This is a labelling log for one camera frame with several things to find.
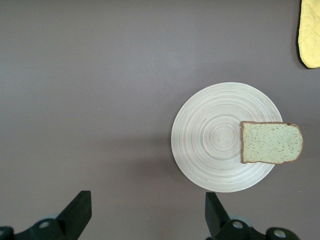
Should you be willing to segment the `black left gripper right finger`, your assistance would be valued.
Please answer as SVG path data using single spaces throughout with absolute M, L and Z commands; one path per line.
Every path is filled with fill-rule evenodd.
M 231 219 L 214 192 L 205 194 L 209 240 L 265 240 L 266 236 L 240 219 Z

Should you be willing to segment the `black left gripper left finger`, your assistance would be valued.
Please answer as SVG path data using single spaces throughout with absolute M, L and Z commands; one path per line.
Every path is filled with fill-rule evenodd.
M 15 240 L 77 240 L 92 217 L 89 190 L 80 191 L 56 217 L 38 221 L 14 236 Z

